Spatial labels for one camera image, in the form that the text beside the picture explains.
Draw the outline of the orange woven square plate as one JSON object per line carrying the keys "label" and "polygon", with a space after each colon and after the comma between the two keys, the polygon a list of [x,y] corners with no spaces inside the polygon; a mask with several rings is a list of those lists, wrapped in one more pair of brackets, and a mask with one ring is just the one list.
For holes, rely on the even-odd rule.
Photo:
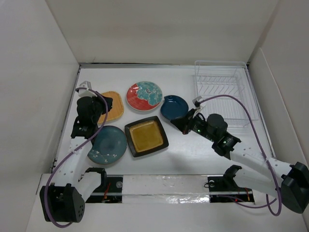
{"label": "orange woven square plate", "polygon": [[124,113],[123,101],[120,94],[116,91],[102,93],[102,96],[112,98],[112,109],[108,112],[106,122],[119,119]]}

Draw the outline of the dark blue leaf-shaped dish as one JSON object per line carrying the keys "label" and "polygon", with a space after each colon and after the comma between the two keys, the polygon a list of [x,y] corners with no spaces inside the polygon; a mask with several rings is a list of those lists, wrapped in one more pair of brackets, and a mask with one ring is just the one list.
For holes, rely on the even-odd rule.
{"label": "dark blue leaf-shaped dish", "polygon": [[167,95],[160,108],[161,115],[167,120],[174,120],[184,117],[189,110],[187,102],[176,95]]}

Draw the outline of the red and teal floral plate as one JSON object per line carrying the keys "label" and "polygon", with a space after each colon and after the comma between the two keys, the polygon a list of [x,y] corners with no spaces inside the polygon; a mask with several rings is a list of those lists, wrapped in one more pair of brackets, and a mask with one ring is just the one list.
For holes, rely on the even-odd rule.
{"label": "red and teal floral plate", "polygon": [[136,82],[126,93],[128,105],[138,111],[151,111],[161,103],[162,99],[161,88],[150,81]]}

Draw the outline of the blue-grey blossom round plate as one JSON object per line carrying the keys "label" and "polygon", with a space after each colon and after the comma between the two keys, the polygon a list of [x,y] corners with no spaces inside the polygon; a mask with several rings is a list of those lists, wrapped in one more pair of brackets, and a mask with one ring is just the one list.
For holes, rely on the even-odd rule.
{"label": "blue-grey blossom round plate", "polygon": [[109,165],[117,162],[124,155],[126,148],[125,133],[116,126],[104,126],[87,156],[96,164]]}

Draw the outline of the black and amber square plate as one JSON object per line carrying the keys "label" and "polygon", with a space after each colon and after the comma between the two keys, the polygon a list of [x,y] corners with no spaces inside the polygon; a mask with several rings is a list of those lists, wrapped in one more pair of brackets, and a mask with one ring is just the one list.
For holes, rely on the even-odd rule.
{"label": "black and amber square plate", "polygon": [[143,118],[125,125],[128,146],[134,158],[166,149],[169,141],[157,116]]}

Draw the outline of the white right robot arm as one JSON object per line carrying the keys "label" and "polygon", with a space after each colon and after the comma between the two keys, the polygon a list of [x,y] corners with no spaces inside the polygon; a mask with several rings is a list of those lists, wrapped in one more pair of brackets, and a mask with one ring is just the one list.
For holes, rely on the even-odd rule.
{"label": "white right robot arm", "polygon": [[219,114],[204,119],[191,109],[185,117],[171,123],[183,134],[193,131],[213,142],[212,149],[221,157],[237,162],[224,174],[223,184],[228,190],[250,188],[273,197],[281,197],[282,204],[302,214],[309,204],[309,169],[296,162],[289,164],[265,158],[239,138],[227,132],[228,124]]}

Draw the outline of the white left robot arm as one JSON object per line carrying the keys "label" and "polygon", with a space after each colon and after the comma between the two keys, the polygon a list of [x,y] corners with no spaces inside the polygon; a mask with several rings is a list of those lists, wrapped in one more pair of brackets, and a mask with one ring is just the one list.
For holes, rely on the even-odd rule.
{"label": "white left robot arm", "polygon": [[80,222],[91,193],[107,187],[103,168],[85,168],[84,162],[102,127],[99,118],[112,109],[113,99],[85,96],[77,101],[68,155],[55,167],[40,190],[40,201],[47,222],[65,228]]}

